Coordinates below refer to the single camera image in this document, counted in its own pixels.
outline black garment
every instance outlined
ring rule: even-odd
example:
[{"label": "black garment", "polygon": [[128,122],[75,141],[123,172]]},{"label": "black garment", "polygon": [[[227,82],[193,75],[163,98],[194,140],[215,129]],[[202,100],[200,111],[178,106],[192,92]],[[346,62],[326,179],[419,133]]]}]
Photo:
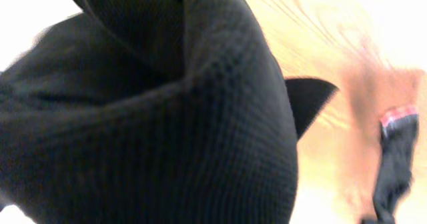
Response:
[{"label": "black garment", "polygon": [[0,201],[38,223],[287,223],[335,87],[287,93],[244,0],[75,1],[0,76]]},{"label": "black garment", "polygon": [[382,159],[372,198],[378,220],[365,219],[363,224],[395,224],[396,204],[410,188],[418,112],[412,106],[392,109],[382,118],[380,128]]}]

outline wood grain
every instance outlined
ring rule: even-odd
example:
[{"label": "wood grain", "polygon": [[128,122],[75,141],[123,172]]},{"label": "wood grain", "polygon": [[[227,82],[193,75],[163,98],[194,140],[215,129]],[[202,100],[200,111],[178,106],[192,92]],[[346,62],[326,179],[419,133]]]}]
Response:
[{"label": "wood grain", "polygon": [[[387,5],[372,5],[381,0],[246,1],[284,76],[319,77],[340,88],[298,143],[300,183],[291,223],[359,223],[362,216],[374,214],[371,196],[380,161],[378,117],[408,103],[420,107],[420,136],[412,190],[400,202],[396,219],[425,223],[427,82],[423,60],[402,58],[386,48],[390,39],[381,39],[394,35],[385,35],[381,19],[397,20],[379,18]],[[408,40],[400,43],[402,52]]]}]

